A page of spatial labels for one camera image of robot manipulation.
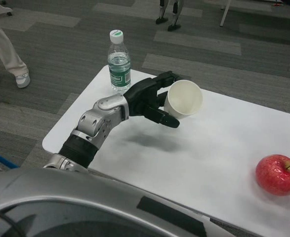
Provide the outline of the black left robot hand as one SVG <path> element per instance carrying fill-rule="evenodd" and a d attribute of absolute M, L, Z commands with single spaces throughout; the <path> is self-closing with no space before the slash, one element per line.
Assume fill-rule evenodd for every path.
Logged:
<path fill-rule="evenodd" d="M 171 71 L 159 74 L 155 78 L 146 78 L 133 85 L 124 97 L 129 107 L 129 115 L 144 116 L 145 118 L 162 125 L 177 128 L 180 122 L 169 113 L 160 110 L 164 106 L 167 92 L 158 94 L 161 88 L 169 87 L 181 77 Z"/>

